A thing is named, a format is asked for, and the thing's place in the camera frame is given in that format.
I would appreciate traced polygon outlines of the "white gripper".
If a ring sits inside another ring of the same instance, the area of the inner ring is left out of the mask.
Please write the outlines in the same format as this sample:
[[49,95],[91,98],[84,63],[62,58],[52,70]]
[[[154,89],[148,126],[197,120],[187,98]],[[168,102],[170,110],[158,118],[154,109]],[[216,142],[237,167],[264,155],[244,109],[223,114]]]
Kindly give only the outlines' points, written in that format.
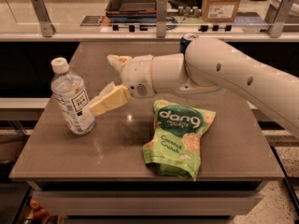
[[110,54],[107,60],[116,71],[121,73],[123,85],[110,82],[91,99],[88,108],[94,116],[126,105],[131,95],[135,98],[150,98],[155,95],[150,73],[152,55],[137,56],[132,59],[131,56]]

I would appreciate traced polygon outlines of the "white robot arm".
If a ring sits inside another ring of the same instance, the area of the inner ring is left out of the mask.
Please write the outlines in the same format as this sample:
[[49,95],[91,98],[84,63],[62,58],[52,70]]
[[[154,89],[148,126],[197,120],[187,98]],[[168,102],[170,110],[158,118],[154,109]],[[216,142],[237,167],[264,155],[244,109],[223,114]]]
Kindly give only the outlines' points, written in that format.
[[171,93],[205,98],[229,89],[299,137],[299,78],[252,59],[217,38],[195,38],[183,53],[109,55],[126,98]]

